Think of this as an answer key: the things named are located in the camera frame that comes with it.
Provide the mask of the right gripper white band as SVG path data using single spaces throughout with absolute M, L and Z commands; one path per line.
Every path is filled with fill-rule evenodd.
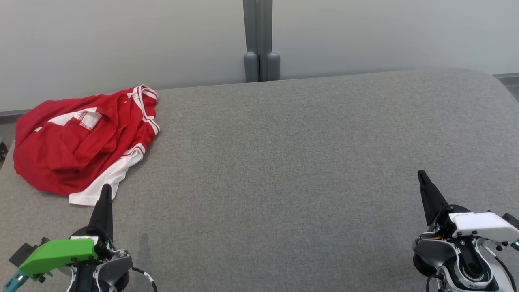
M 448 203 L 424 170 L 417 172 L 426 225 L 430 227 L 436 216 Z M 518 218 L 510 213 L 503 215 L 492 211 L 447 211 L 446 222 L 439 226 L 439 234 L 447 238 L 460 236 L 482 237 L 494 242 L 514 243 L 518 241 Z

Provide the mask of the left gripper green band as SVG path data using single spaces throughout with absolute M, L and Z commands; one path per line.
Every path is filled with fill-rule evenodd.
M 112 240 L 112 187 L 104 184 L 87 227 L 80 228 L 66 240 L 47 240 L 39 246 L 28 245 L 27 254 L 22 256 L 18 269 L 38 281 L 54 269 L 107 259 Z

